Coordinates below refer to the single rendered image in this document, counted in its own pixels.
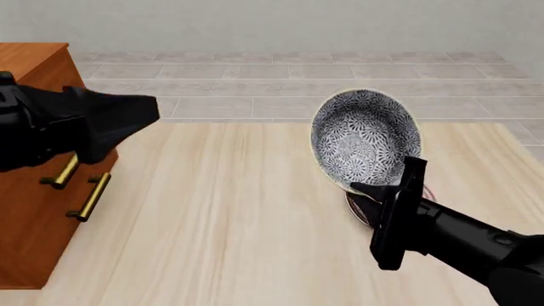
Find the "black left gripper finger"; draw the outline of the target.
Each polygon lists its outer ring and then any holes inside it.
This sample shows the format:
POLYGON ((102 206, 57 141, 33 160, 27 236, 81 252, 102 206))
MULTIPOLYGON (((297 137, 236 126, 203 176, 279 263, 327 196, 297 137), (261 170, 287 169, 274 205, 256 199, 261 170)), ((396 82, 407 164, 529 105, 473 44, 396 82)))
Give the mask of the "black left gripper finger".
POLYGON ((98 93, 86 88, 64 88, 73 110, 68 131, 78 160, 93 165, 117 145, 160 119, 157 99, 148 95, 98 93))

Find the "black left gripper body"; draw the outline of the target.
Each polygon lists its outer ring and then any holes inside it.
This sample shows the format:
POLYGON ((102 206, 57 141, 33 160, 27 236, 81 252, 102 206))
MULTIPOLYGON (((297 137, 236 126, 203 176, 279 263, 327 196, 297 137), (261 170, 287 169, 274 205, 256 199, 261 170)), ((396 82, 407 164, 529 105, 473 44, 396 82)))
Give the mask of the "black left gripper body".
POLYGON ((77 90, 25 86, 0 71, 0 173, 36 167, 85 147, 87 122, 77 90))

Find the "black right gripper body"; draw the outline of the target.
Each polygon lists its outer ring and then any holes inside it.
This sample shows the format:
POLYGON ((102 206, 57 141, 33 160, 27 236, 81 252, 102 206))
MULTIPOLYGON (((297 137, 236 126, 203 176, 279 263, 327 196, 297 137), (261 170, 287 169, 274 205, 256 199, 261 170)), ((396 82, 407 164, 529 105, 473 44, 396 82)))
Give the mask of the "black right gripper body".
POLYGON ((372 194, 372 198, 382 201, 382 213, 370 249, 383 270, 400 268, 422 199, 427 161, 405 157, 404 165, 399 185, 379 186, 372 194))

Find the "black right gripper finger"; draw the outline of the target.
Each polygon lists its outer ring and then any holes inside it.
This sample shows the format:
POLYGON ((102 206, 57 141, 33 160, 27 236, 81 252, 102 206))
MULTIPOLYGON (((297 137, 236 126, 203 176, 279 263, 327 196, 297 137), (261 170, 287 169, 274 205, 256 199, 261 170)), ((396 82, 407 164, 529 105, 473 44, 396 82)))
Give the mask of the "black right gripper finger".
POLYGON ((358 206, 377 206, 378 204, 389 206, 396 201, 398 194, 403 190, 400 185, 368 185, 364 183, 351 183, 350 188, 358 192, 357 195, 351 196, 358 206))

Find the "black white patterned bowl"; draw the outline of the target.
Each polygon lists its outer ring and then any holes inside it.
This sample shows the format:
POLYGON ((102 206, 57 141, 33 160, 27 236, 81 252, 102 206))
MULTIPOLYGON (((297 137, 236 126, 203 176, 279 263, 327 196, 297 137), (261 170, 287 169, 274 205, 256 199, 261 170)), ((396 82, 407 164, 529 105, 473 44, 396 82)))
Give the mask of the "black white patterned bowl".
POLYGON ((310 146, 320 170, 354 193, 352 183, 399 184, 404 159, 422 154, 422 136, 397 99, 357 88, 324 101, 311 121, 310 146))

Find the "wooden cabinet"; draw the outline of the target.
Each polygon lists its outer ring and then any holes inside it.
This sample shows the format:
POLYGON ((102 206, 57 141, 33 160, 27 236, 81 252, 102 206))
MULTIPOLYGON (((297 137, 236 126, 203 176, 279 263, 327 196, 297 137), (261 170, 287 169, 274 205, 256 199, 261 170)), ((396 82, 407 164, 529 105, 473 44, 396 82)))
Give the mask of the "wooden cabinet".
MULTIPOLYGON (((0 71, 48 91, 84 85, 65 42, 0 42, 0 71)), ((80 224, 66 212, 81 208, 94 187, 88 178, 109 173, 118 158, 112 151, 98 164, 79 165, 63 190, 39 183, 58 175, 72 155, 0 173, 0 290, 39 290, 47 284, 80 224)))

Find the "plate with red rings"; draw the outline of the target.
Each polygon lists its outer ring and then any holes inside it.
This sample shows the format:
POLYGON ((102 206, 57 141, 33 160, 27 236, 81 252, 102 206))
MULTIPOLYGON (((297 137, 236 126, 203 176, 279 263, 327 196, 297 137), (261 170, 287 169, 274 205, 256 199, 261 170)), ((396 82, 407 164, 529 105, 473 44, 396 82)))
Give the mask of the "plate with red rings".
POLYGON ((351 196, 356 196, 358 192, 350 188, 351 193, 346 193, 348 206, 356 218, 371 229, 375 229, 379 225, 382 216, 383 205, 377 206, 358 206, 354 203, 351 196))

